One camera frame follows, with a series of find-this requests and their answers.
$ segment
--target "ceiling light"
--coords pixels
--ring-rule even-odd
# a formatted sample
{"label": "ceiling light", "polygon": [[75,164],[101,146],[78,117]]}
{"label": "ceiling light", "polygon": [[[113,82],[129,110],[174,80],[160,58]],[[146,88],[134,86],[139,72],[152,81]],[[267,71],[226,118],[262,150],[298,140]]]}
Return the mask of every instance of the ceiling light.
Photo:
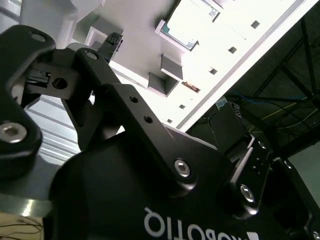
{"label": "ceiling light", "polygon": [[220,11],[221,8],[213,1],[181,0],[169,20],[161,26],[160,32],[190,51]]}

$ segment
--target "yellow wire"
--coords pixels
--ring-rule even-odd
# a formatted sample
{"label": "yellow wire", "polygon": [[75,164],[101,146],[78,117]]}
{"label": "yellow wire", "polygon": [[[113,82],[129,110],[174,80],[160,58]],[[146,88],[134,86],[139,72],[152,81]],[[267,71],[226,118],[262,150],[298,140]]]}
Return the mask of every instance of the yellow wire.
{"label": "yellow wire", "polygon": [[[288,105],[288,106],[285,106],[285,107],[283,107],[284,109],[287,109],[287,108],[290,108],[290,107],[292,107],[292,106],[294,106],[294,105],[296,105],[297,104],[297,102],[295,102],[295,103],[292,103],[292,104],[290,104],[290,105]],[[275,114],[277,114],[277,113],[280,113],[281,111],[283,111],[283,109],[281,108],[281,109],[279,109],[279,110],[277,110],[277,111],[275,111],[275,112],[273,112],[273,113],[271,113],[271,114],[269,114],[269,115],[267,115],[267,116],[265,116],[265,117],[263,117],[261,120],[265,120],[265,119],[267,119],[267,118],[269,118],[269,117],[271,117],[271,116],[273,116],[273,115],[275,115]],[[254,129],[254,125],[252,125],[252,127],[249,129],[249,133],[251,133],[251,131]]]}

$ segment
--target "wooden surface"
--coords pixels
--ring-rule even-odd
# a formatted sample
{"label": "wooden surface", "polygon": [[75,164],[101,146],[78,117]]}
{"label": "wooden surface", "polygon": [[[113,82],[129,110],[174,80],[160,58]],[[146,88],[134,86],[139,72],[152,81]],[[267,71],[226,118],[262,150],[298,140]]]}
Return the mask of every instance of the wooden surface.
{"label": "wooden surface", "polygon": [[[32,218],[38,223],[42,224],[41,218]],[[31,220],[23,217],[23,216],[16,216],[16,215],[9,215],[5,213],[0,213],[0,237],[1,239],[12,239],[17,238],[21,240],[41,240],[43,239],[43,234],[40,234],[40,231],[36,229],[34,226],[6,226],[1,227],[4,225],[12,225],[12,224],[36,224]]]}

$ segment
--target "blue cable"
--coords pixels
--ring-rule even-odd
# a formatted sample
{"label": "blue cable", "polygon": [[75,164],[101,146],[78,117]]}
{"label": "blue cable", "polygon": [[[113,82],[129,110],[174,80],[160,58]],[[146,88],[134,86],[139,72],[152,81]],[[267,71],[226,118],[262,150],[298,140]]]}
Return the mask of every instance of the blue cable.
{"label": "blue cable", "polygon": [[[242,96],[239,92],[235,91],[235,90],[232,90],[236,95],[238,95],[239,97],[243,98],[244,100],[248,101],[249,103],[252,103],[252,104],[267,104],[268,102],[267,101],[253,101],[253,100],[250,100],[248,98],[246,98],[245,96]],[[297,96],[297,97],[290,97],[288,99],[291,99],[291,100],[301,100],[301,99],[304,99],[305,96]]]}

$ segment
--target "silver bolt head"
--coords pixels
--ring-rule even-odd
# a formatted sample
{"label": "silver bolt head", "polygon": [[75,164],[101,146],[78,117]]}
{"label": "silver bolt head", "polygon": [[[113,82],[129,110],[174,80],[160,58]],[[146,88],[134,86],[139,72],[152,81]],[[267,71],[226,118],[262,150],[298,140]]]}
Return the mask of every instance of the silver bolt head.
{"label": "silver bolt head", "polygon": [[262,141],[258,141],[260,147],[262,147],[263,149],[267,149],[266,145],[262,142]]}
{"label": "silver bolt head", "polygon": [[6,122],[0,125],[0,141],[16,144],[25,139],[26,136],[26,128],[19,123]]}
{"label": "silver bolt head", "polygon": [[292,166],[288,161],[284,160],[283,162],[287,166],[288,169],[292,169]]}
{"label": "silver bolt head", "polygon": [[316,231],[314,231],[314,232],[313,232],[313,238],[314,238],[315,240],[320,240],[320,234],[317,233]]}
{"label": "silver bolt head", "polygon": [[174,167],[180,176],[186,178],[190,175],[190,168],[188,164],[181,159],[178,159],[174,162]]}
{"label": "silver bolt head", "polygon": [[253,203],[255,201],[255,197],[251,190],[244,184],[240,186],[241,194],[244,196],[244,198],[249,202]]}

